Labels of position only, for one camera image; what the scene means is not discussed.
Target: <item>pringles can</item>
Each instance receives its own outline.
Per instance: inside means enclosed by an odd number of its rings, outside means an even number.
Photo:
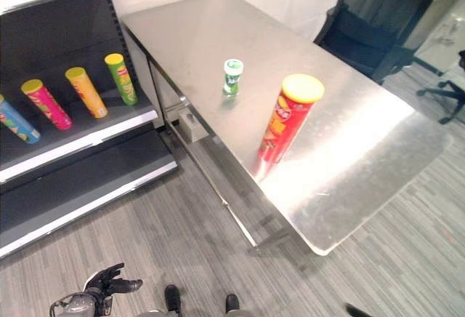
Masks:
[[[295,73],[284,78],[270,122],[259,148],[259,156],[278,163],[304,123],[310,108],[325,92],[313,76]]]
[[[119,94],[126,105],[137,103],[136,92],[129,77],[128,70],[124,64],[123,55],[119,53],[109,54],[105,57],[105,62],[110,69],[111,76],[118,87]]]
[[[0,94],[0,122],[27,144],[37,143],[41,133],[25,120]]]
[[[73,121],[70,116],[58,105],[40,79],[30,79],[24,82],[21,90],[58,129],[71,128]]]
[[[101,119],[108,114],[102,98],[97,93],[97,90],[95,90],[84,68],[69,68],[65,72],[65,77],[69,80],[93,117]]]

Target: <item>small green container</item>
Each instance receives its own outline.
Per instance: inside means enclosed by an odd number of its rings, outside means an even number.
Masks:
[[[118,87],[119,94],[126,105],[137,103],[136,92],[131,82],[131,77],[124,64],[123,55],[119,53],[109,54],[105,57],[105,62],[110,69],[111,76]]]
[[[238,59],[225,61],[225,83],[223,93],[227,97],[234,97],[239,93],[239,79],[243,72],[244,64]]]

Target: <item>white box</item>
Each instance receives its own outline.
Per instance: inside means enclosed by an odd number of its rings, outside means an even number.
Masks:
[[[208,135],[207,131],[188,108],[179,111],[179,126],[192,143]]]

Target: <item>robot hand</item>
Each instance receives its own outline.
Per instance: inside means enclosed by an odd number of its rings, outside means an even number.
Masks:
[[[84,287],[84,292],[98,294],[103,300],[114,293],[130,293],[137,291],[142,286],[142,280],[129,281],[127,279],[115,278],[121,273],[124,263],[121,262],[110,268],[101,270],[90,277]]]
[[[115,278],[124,267],[119,263],[92,275],[83,292],[70,294],[52,304],[49,314],[55,317],[55,308],[62,309],[59,317],[98,317],[111,313],[112,294],[135,292],[142,286],[142,280],[129,281]]]

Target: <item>red pringles can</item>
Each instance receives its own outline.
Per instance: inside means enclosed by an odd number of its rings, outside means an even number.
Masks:
[[[259,156],[269,163],[278,163],[286,152],[310,108],[325,92],[325,87],[313,76],[295,73],[284,78]]]

